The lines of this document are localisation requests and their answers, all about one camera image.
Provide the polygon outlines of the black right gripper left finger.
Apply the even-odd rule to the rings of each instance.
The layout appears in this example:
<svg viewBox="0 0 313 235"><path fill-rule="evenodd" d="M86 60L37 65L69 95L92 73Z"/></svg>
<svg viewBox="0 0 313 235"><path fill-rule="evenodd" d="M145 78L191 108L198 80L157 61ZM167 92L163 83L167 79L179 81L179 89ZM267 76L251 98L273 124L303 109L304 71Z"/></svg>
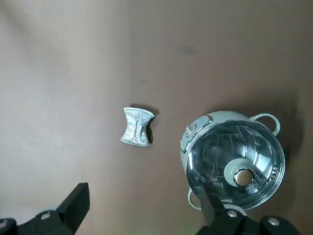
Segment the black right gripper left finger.
<svg viewBox="0 0 313 235"><path fill-rule="evenodd" d="M90 209L89 185L79 183L55 210L37 214L18 225L13 218L0 220L2 235L73 235Z"/></svg>

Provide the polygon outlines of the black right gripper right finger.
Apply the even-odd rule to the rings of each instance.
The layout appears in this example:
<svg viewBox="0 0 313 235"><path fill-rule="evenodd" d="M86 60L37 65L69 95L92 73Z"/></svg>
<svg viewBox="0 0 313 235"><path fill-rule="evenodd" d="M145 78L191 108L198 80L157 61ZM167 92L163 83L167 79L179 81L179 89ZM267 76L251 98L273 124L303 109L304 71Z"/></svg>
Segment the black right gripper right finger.
<svg viewBox="0 0 313 235"><path fill-rule="evenodd" d="M264 216L259 222L244 215L240 208L227 209L213 192L210 183L204 183L200 193L201 211L205 218L198 235L298 235L300 232L286 219Z"/></svg>

